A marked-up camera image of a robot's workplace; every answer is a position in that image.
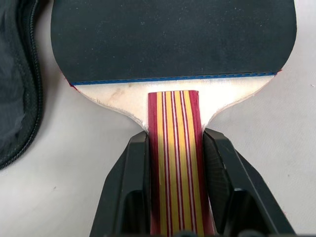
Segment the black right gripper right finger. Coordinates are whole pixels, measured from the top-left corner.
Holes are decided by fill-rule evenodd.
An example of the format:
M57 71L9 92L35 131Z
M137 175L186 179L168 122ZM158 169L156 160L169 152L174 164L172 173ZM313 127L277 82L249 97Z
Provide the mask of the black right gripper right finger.
M203 160L208 197L220 236L295 235L260 173L224 134L205 129Z

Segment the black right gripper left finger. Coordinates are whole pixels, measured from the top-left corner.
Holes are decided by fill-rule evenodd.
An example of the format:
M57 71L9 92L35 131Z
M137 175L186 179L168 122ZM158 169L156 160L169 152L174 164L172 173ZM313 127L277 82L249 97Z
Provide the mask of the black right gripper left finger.
M150 234L150 149L142 131L130 138L106 177L90 237Z

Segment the black and red paddle case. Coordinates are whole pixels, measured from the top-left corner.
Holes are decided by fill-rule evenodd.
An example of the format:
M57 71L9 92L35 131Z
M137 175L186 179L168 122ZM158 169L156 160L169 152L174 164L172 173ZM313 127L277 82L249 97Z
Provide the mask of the black and red paddle case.
M49 0L0 0L0 170L34 141L43 117L35 32Z

